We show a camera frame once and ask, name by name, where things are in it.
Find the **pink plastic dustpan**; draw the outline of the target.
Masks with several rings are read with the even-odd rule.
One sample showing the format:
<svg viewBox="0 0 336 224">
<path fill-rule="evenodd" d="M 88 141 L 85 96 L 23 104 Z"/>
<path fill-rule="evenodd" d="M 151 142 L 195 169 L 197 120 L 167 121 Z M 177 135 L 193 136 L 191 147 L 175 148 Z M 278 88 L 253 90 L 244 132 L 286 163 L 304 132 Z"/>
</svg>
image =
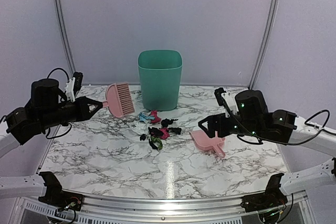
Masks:
<svg viewBox="0 0 336 224">
<path fill-rule="evenodd" d="M 220 158 L 225 157 L 225 152 L 223 151 L 225 138 L 218 136 L 210 138 L 202 130 L 192 131 L 190 136 L 200 151 L 214 151 Z"/>
</svg>

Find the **pink hand brush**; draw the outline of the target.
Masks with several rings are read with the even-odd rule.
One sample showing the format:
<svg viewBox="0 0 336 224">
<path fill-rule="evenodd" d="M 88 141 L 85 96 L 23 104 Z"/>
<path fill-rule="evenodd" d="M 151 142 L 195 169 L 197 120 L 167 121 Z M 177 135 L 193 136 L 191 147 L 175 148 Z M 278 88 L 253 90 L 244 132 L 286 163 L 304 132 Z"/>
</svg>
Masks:
<svg viewBox="0 0 336 224">
<path fill-rule="evenodd" d="M 106 89 L 106 100 L 102 104 L 117 118 L 135 112 L 129 85 L 126 82 L 109 85 Z"/>
</svg>

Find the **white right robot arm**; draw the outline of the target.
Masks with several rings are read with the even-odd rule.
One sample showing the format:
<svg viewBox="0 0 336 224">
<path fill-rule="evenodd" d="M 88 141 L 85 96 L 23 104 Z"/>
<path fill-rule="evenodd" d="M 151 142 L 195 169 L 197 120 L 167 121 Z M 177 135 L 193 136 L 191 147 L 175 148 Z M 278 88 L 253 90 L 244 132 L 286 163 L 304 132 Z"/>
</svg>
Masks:
<svg viewBox="0 0 336 224">
<path fill-rule="evenodd" d="M 280 196 L 288 196 L 308 188 L 335 184 L 335 130 L 325 124 L 312 123 L 294 112 L 275 110 L 270 112 L 260 90 L 245 90 L 235 95 L 235 103 L 229 106 L 225 90 L 214 91 L 218 105 L 225 112 L 207 116 L 199 121 L 199 127 L 209 138 L 236 135 L 256 138 L 256 145 L 271 142 L 285 146 L 303 146 L 332 158 L 325 163 L 296 173 L 275 174 L 268 181 L 260 203 L 271 207 Z"/>
</svg>

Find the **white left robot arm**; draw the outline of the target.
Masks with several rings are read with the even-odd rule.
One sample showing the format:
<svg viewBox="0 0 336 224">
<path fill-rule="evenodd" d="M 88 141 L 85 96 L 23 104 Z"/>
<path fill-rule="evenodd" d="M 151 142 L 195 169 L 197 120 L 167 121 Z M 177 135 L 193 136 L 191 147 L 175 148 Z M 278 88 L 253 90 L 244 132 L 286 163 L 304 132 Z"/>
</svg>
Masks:
<svg viewBox="0 0 336 224">
<path fill-rule="evenodd" d="M 52 127 L 89 120 L 102 107 L 102 102 L 87 97 L 68 99 L 55 79 L 35 81 L 28 103 L 1 118 L 1 156 Z M 1 198 L 24 196 L 47 197 L 56 206 L 67 199 L 52 172 L 1 178 Z"/>
</svg>

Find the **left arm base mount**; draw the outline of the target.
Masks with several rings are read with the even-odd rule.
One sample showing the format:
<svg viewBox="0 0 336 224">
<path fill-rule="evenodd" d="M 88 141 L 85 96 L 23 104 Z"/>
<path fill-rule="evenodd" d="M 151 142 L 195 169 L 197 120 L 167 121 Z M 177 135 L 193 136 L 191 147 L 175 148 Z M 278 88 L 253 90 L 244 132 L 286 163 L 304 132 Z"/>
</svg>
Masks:
<svg viewBox="0 0 336 224">
<path fill-rule="evenodd" d="M 38 201 L 61 210 L 81 210 L 84 198 L 82 194 L 64 191 L 61 183 L 52 172 L 40 172 L 38 175 L 42 177 L 43 185 L 46 187 L 46 192 L 38 197 Z"/>
</svg>

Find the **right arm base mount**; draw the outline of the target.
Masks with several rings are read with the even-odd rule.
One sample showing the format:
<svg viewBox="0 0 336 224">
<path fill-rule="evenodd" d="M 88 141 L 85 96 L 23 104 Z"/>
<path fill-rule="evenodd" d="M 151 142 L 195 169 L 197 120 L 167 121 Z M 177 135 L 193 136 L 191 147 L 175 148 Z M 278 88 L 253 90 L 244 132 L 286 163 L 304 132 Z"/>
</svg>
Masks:
<svg viewBox="0 0 336 224">
<path fill-rule="evenodd" d="M 264 192 L 243 196 L 240 206 L 244 208 L 246 212 L 260 211 L 281 205 L 284 206 L 288 202 L 287 196 L 280 191 L 280 181 L 284 175 L 284 173 L 272 175 Z"/>
</svg>

